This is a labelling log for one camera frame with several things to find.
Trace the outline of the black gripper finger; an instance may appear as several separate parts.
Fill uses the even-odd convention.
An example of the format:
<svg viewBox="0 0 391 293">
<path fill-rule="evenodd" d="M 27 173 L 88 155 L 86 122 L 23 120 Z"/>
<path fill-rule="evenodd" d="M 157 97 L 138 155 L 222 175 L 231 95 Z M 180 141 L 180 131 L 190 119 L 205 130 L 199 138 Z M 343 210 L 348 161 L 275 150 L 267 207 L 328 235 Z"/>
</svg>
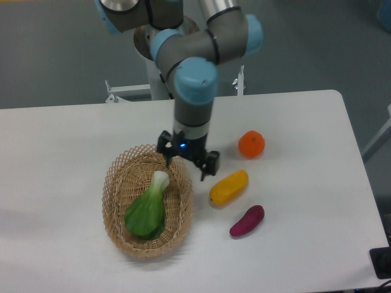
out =
<svg viewBox="0 0 391 293">
<path fill-rule="evenodd" d="M 220 152 L 204 152 L 201 157 L 194 158 L 194 164 L 201 171 L 201 181 L 207 176 L 215 176 L 220 166 Z"/>
<path fill-rule="evenodd" d="M 166 167 L 170 167 L 172 158 L 175 156 L 175 150 L 172 146 L 173 136 L 164 130 L 158 137 L 156 151 L 166 160 Z"/>
</svg>

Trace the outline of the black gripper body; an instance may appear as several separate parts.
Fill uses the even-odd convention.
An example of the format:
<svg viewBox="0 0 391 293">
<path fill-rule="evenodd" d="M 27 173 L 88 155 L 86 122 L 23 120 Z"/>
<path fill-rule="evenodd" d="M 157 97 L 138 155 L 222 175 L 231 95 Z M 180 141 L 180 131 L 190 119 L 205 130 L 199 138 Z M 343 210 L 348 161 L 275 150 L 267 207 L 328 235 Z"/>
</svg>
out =
<svg viewBox="0 0 391 293">
<path fill-rule="evenodd" d="M 180 156 L 183 159 L 187 159 L 193 162 L 197 167 L 201 167 L 205 163 L 206 158 L 206 138 L 187 139 L 183 131 L 178 133 L 174 132 L 171 141 L 174 156 Z"/>
</svg>

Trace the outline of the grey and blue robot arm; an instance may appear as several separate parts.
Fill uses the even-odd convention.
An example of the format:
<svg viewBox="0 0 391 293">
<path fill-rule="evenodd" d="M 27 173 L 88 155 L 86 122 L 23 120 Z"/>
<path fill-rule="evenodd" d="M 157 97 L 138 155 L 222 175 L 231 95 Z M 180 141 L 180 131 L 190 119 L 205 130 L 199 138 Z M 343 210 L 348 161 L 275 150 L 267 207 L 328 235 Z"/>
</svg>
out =
<svg viewBox="0 0 391 293">
<path fill-rule="evenodd" d="M 238 1 L 201 1 L 206 28 L 184 34 L 182 1 L 97 1 L 110 31 L 154 28 L 150 55 L 174 99 L 172 132 L 164 131 L 156 150 L 167 162 L 180 156 L 194 163 L 202 176 L 215 175 L 219 152 L 205 148 L 213 101 L 218 90 L 216 67 L 258 51 L 263 28 Z"/>
</svg>

